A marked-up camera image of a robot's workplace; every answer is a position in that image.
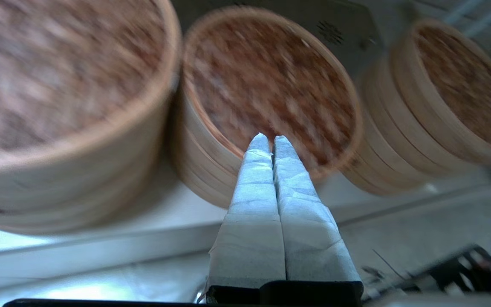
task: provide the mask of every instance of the stacked steamer baskets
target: stacked steamer baskets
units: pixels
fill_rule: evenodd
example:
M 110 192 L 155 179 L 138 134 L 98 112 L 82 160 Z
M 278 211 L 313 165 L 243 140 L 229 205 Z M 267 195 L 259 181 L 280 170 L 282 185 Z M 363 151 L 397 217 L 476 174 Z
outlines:
M 169 0 L 0 2 L 0 229 L 67 231 L 128 205 L 180 50 Z
M 422 20 L 357 82 L 366 137 L 344 175 L 393 194 L 491 163 L 491 59 L 456 29 Z
M 187 33 L 171 157 L 196 194 L 228 207 L 259 132 L 288 137 L 316 182 L 347 165 L 362 135 L 355 88 L 305 29 L 263 9 L 226 8 Z

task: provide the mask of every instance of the metal rod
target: metal rod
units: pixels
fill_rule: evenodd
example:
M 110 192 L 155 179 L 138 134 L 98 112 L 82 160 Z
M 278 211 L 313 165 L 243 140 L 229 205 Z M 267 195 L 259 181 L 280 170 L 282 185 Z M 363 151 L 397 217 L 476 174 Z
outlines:
M 472 9 L 476 8 L 481 2 L 484 0 L 464 0 L 456 7 L 454 7 L 450 13 L 444 17 L 442 21 L 452 25 L 456 21 L 458 21 L 463 15 L 470 12 Z
M 491 25 L 491 12 L 487 13 L 484 17 L 474 22 L 471 26 L 469 26 L 463 33 L 472 37 L 477 35 L 480 31 L 485 29 L 485 27 Z

